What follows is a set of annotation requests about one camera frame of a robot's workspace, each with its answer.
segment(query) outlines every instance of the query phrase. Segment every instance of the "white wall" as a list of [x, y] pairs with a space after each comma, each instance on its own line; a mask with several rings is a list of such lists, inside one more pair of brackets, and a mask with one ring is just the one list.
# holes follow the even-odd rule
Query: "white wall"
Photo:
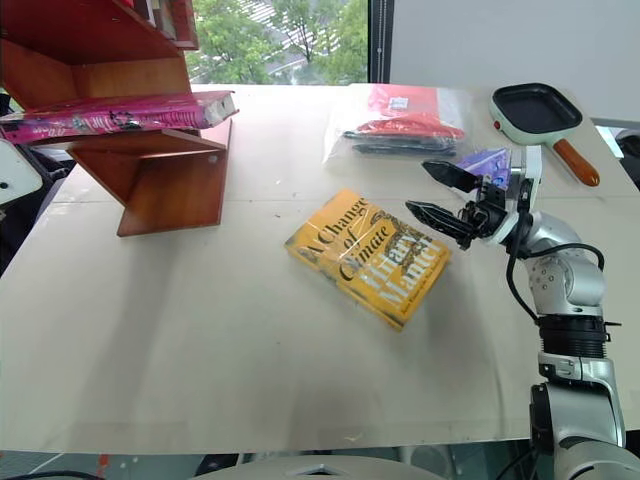
[[396, 0], [391, 82], [567, 88], [640, 122], [640, 0]]

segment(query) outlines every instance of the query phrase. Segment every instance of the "yellow book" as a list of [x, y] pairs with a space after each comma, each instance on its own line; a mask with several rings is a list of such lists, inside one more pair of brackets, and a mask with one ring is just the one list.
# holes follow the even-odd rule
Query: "yellow book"
[[409, 321], [449, 259], [445, 244], [350, 190], [329, 200], [285, 247], [396, 330]]

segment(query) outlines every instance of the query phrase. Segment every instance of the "pink book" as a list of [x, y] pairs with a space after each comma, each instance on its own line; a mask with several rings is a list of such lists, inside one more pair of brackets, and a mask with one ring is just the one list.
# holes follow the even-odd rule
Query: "pink book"
[[73, 100], [0, 117], [12, 143], [163, 128], [215, 127], [237, 112], [231, 91]]

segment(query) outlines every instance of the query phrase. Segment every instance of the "robotic arm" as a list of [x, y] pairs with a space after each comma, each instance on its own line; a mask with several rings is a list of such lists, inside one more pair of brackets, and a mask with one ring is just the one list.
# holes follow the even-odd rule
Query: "robotic arm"
[[[512, 171], [507, 192], [448, 162], [424, 162], [427, 172], [468, 202], [458, 217], [431, 203], [409, 201], [407, 207], [463, 250], [475, 238], [506, 247], [507, 283], [542, 338], [538, 369], [547, 381], [531, 388], [531, 439], [539, 452], [554, 455], [555, 478], [638, 479], [640, 460], [624, 449], [613, 362], [605, 356], [606, 327], [615, 324], [602, 316], [604, 257], [580, 243], [562, 220], [530, 211], [540, 155], [539, 147], [527, 148], [526, 164]], [[598, 256], [598, 265], [585, 250]], [[527, 269], [535, 313], [513, 283], [517, 259]]]

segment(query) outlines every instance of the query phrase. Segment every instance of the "frying pan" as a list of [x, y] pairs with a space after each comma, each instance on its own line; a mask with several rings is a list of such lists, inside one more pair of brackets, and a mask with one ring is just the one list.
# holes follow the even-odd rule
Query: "frying pan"
[[494, 126], [521, 145], [545, 144], [565, 161], [585, 185], [600, 183], [598, 171], [565, 138], [582, 122], [582, 114], [555, 88], [525, 83], [499, 88], [490, 104]]

